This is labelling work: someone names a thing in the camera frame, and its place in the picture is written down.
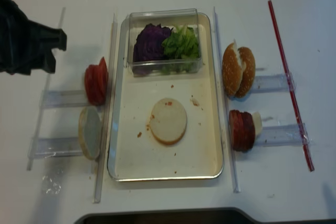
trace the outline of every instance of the table surface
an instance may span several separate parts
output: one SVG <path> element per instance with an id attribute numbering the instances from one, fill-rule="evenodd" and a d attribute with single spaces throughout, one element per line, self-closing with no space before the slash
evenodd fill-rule
<path id="1" fill-rule="evenodd" d="M 268 0 L 14 1 L 30 19 L 55 27 L 64 6 L 73 10 L 83 6 L 110 10 L 117 16 L 118 34 L 121 22 L 131 12 L 197 8 L 211 18 L 215 6 L 222 51 L 235 38 L 240 45 L 253 50 L 258 66 L 266 67 L 269 73 L 283 71 Z M 1 73 L 1 222 L 73 223 L 94 213 L 229 207 L 239 208 L 258 221 L 336 218 L 336 57 L 333 52 L 336 4 L 334 0 L 272 2 L 287 61 L 297 85 L 301 117 L 311 139 L 311 155 L 316 169 L 313 173 L 308 171 L 300 147 L 254 148 L 238 157 L 242 191 L 234 194 L 228 150 L 224 146 L 224 170 L 213 180 L 117 183 L 105 168 L 101 203 L 93 204 L 94 173 L 90 162 L 83 157 L 36 160 L 33 169 L 26 170 L 27 150 L 34 135 L 46 74 L 34 71 L 30 77 L 24 77 Z M 275 101 L 271 106 L 277 104 L 278 110 L 282 110 L 282 99 L 288 99 L 287 96 L 270 96 Z M 240 103 L 242 110 L 258 99 L 251 95 Z M 287 121 L 286 112 L 279 121 Z M 60 167 L 62 173 L 55 175 L 51 167 Z M 61 186 L 59 194 L 41 193 L 44 176 L 56 180 Z"/>

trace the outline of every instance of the red straw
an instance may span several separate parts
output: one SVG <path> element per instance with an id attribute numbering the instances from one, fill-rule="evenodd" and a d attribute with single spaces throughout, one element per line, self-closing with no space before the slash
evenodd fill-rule
<path id="1" fill-rule="evenodd" d="M 271 12 L 274 31 L 275 31 L 275 35 L 277 37 L 278 46 L 279 46 L 281 59 L 282 59 L 282 64 L 283 64 L 283 68 L 285 69 L 288 85 L 292 86 L 291 77 L 290 77 L 290 73 L 289 73 L 289 69 L 288 69 L 288 64 L 287 64 L 285 52 L 283 50 L 283 46 L 282 46 L 282 42 L 281 42 L 281 38 L 280 38 L 280 33 L 279 33 L 279 29 L 278 29 L 278 24 L 277 24 L 277 20 L 275 19 L 275 13 L 274 13 L 273 4 L 272 4 L 271 0 L 268 1 L 268 7 L 269 7 L 269 11 Z M 290 97 L 292 99 L 293 108 L 294 108 L 294 111 L 295 111 L 296 121 L 298 122 L 299 129 L 300 129 L 300 134 L 301 134 L 301 139 L 302 139 L 302 147 L 303 147 L 303 152 L 305 154 L 304 156 L 306 157 L 306 161 L 307 161 L 309 171 L 312 172 L 312 171 L 315 170 L 315 168 L 314 168 L 314 165 L 313 165 L 313 161 L 311 160 L 311 156 L 310 156 L 310 152 L 309 152 L 309 146 L 308 146 L 308 143 L 306 141 L 307 136 L 305 136 L 305 129 L 303 127 L 299 107 L 298 107 L 298 104 L 296 102 L 295 93 L 294 93 L 293 89 L 290 89 L 289 92 L 290 92 Z"/>

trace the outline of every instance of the purple cabbage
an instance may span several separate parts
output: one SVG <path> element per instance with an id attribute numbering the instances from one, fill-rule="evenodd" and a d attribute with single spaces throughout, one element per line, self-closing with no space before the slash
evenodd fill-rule
<path id="1" fill-rule="evenodd" d="M 133 62 L 167 60 L 163 54 L 162 42 L 172 34 L 169 27 L 148 24 L 136 38 L 133 52 Z"/>

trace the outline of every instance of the round bread slice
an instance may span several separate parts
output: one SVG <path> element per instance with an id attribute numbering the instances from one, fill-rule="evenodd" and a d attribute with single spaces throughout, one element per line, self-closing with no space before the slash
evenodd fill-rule
<path id="1" fill-rule="evenodd" d="M 172 145 L 181 140 L 185 133 L 187 113 L 180 102 L 164 98 L 154 105 L 149 125 L 156 140 Z"/>
<path id="2" fill-rule="evenodd" d="M 85 107 L 79 115 L 78 141 L 83 154 L 89 160 L 99 156 L 101 122 L 96 107 Z"/>
<path id="3" fill-rule="evenodd" d="M 227 95 L 235 95 L 243 78 L 242 63 L 235 41 L 227 46 L 223 54 L 222 76 Z"/>
<path id="4" fill-rule="evenodd" d="M 252 51 L 247 47 L 238 48 L 241 65 L 243 67 L 243 78 L 240 87 L 235 94 L 235 97 L 244 97 L 253 85 L 254 77 L 256 75 L 256 62 Z"/>

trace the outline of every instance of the clear plastic box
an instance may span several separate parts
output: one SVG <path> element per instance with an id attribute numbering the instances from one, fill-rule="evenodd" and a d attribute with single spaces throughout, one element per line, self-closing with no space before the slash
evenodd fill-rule
<path id="1" fill-rule="evenodd" d="M 198 58 L 196 59 L 170 59 L 153 61 L 133 61 L 134 45 L 139 33 L 147 24 L 174 28 L 187 25 L 194 29 L 198 41 Z M 129 45 L 128 66 L 134 76 L 147 74 L 173 74 L 196 73 L 202 66 L 201 50 L 199 48 L 198 15 L 196 9 L 168 10 L 161 12 L 132 13 L 129 17 Z"/>

